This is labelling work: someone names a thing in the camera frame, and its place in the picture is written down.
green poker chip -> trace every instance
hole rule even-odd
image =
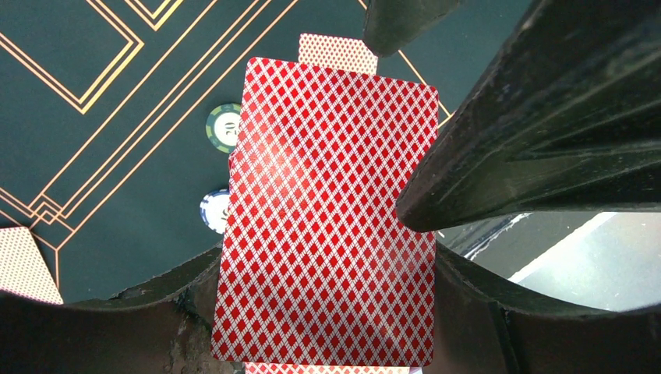
[[[218,150],[232,153],[239,139],[241,105],[222,104],[207,118],[207,138]]]

blue poker chip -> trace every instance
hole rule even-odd
[[[224,234],[229,217],[229,190],[221,189],[207,193],[200,202],[200,216],[208,228]]]
[[[217,149],[232,153],[239,140],[241,105],[223,104],[207,118],[207,138]]]

red diamond pattern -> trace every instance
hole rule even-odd
[[[409,368],[246,363],[246,374],[408,374]]]
[[[429,86],[249,62],[232,154],[216,358],[431,361],[433,236],[402,226],[394,204],[433,142],[437,108]]]
[[[302,64],[373,76],[378,61],[378,57],[358,39],[314,34],[301,34],[299,39],[299,62]],[[335,102],[330,101],[328,105],[334,105]]]

green felt surface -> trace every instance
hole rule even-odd
[[[79,109],[86,101],[76,108],[47,83],[57,87],[57,81],[80,97],[126,39],[87,2],[8,0],[0,12],[0,226],[30,226],[37,214],[49,211],[49,221],[48,214],[59,212],[62,223],[37,222],[33,232],[53,247],[39,242],[66,302],[107,298],[221,240],[199,215],[202,197],[228,186],[228,155],[205,134],[209,112],[240,102],[250,58],[297,61],[302,33],[360,38],[364,16],[356,0],[218,1],[210,8],[210,0],[186,0],[153,30],[126,2],[100,3],[108,8],[102,13],[120,19],[143,46],[85,113]],[[153,12],[160,2],[143,4]],[[527,4],[467,1],[404,49],[449,111]],[[399,55],[380,59],[378,73],[418,80]]]

white chip center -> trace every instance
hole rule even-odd
[[[209,199],[207,204],[207,220],[209,226],[219,234],[225,233],[227,227],[229,195],[222,194]]]
[[[236,146],[240,122],[241,116],[235,112],[229,111],[219,115],[214,122],[214,132],[216,132],[218,140],[225,146]]]

